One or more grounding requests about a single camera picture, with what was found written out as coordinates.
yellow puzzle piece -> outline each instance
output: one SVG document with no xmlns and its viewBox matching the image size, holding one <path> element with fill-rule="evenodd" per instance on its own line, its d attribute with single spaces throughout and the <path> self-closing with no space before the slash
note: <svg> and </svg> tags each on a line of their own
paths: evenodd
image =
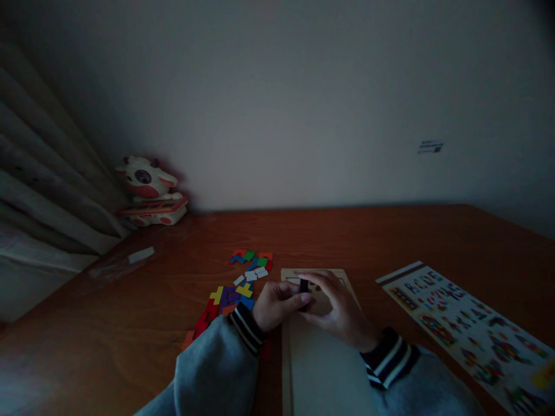
<svg viewBox="0 0 555 416">
<path fill-rule="evenodd" d="M 250 291 L 250 283 L 245 283 L 245 286 L 237 286 L 235 292 L 250 298 L 253 295 L 253 291 Z"/>
<path fill-rule="evenodd" d="M 216 292 L 212 292 L 210 294 L 210 299 L 214 299 L 214 304 L 220 304 L 221 294 L 224 291 L 223 286 L 218 286 L 218 290 Z"/>
</svg>

red puzzle piece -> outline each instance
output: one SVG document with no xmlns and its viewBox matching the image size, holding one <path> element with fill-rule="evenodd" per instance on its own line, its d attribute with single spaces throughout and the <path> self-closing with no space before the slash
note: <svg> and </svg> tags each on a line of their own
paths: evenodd
<svg viewBox="0 0 555 416">
<path fill-rule="evenodd" d="M 204 312 L 198 322 L 195 324 L 195 337 L 193 339 L 197 339 L 200 335 L 206 331 L 210 322 L 206 322 L 206 318 L 208 318 L 208 312 Z"/>
<path fill-rule="evenodd" d="M 206 305 L 206 309 L 204 310 L 205 313 L 208 313 L 209 322 L 212 322 L 216 319 L 219 310 L 220 306 L 214 304 L 214 299 L 210 299 L 208 301 L 208 304 Z"/>
<path fill-rule="evenodd" d="M 272 359 L 272 342 L 267 340 L 262 348 L 260 348 L 260 359 L 262 361 L 270 361 Z"/>
</svg>

sweatshirt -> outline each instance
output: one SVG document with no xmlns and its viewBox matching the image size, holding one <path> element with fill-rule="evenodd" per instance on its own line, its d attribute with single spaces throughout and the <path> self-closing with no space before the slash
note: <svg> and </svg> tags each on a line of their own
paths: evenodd
<svg viewBox="0 0 555 416">
<path fill-rule="evenodd" d="M 172 382 L 136 414 L 215 415 L 250 413 L 258 374 L 258 353 L 266 339 L 242 303 L 216 318 L 177 357 Z M 429 351 L 409 345 L 392 328 L 361 354 L 380 415 L 484 415 L 470 390 Z"/>
</svg>

gray curtain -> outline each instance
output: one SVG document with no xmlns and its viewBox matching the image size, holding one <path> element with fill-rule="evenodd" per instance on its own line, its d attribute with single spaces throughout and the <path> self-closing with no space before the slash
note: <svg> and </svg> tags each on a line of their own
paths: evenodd
<svg viewBox="0 0 555 416">
<path fill-rule="evenodd" d="M 0 321 L 125 238 L 127 200 L 5 26 L 0 28 Z"/>
</svg>

wooden puzzle board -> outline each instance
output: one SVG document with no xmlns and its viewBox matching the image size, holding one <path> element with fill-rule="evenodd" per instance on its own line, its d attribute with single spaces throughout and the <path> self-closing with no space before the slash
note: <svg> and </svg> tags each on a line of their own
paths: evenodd
<svg viewBox="0 0 555 416">
<path fill-rule="evenodd" d="M 282 280 L 299 283 L 298 274 L 314 269 L 282 269 Z M 330 269 L 355 296 L 342 269 Z M 331 310 L 328 297 L 315 286 L 311 312 Z M 282 325 L 283 415 L 372 415 L 366 367 L 358 351 L 293 314 Z"/>
</svg>

